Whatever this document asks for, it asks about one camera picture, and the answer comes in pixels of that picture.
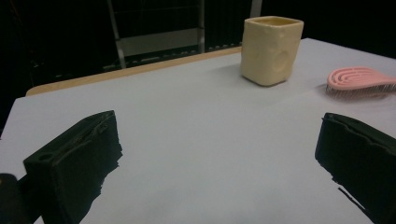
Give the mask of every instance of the table surface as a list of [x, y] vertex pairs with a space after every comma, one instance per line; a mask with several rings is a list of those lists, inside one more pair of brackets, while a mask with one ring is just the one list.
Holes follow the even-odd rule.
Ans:
[[396, 74], [390, 58], [303, 39], [289, 80], [258, 86], [240, 53], [16, 100], [0, 171], [89, 115], [114, 110], [123, 156], [81, 223], [372, 223], [315, 160], [326, 112], [396, 136], [396, 96], [339, 101], [336, 68]]

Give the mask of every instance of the table edge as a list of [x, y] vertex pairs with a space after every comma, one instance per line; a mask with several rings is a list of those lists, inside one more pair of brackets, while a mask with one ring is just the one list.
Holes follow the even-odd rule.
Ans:
[[140, 65], [131, 68], [125, 68], [121, 70], [86, 76], [86, 77], [78, 77], [73, 79], [68, 79], [65, 81], [53, 82], [49, 84], [44, 84], [40, 86], [33, 87], [32, 89], [26, 92], [26, 96], [32, 96], [36, 94], [41, 94], [49, 91], [58, 91], [62, 89], [72, 88], [76, 86], [91, 84], [95, 82], [110, 80], [118, 77], [128, 77], [131, 75], [136, 75], [139, 73], [154, 71], [158, 69], [163, 69], [166, 67], [177, 66], [183, 63], [193, 63], [201, 60], [206, 60], [210, 58], [220, 57], [228, 54], [234, 54], [241, 52], [242, 47], [235, 47], [229, 49], [220, 49], [207, 53], [196, 54], [188, 57], [177, 58], [173, 60], [158, 62], [158, 63], [150, 63], [145, 65]]

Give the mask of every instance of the square cup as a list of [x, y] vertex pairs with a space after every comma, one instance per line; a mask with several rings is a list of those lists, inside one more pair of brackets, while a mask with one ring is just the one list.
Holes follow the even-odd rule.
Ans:
[[304, 22], [277, 16], [245, 20], [241, 74], [262, 85], [287, 80], [297, 55]]

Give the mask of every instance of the brush bristle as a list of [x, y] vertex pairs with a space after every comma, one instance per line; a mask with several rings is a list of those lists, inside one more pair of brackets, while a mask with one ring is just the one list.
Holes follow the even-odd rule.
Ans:
[[328, 85], [326, 93], [331, 97], [345, 99], [376, 97], [396, 93], [396, 84], [373, 86], [356, 90], [337, 90]]

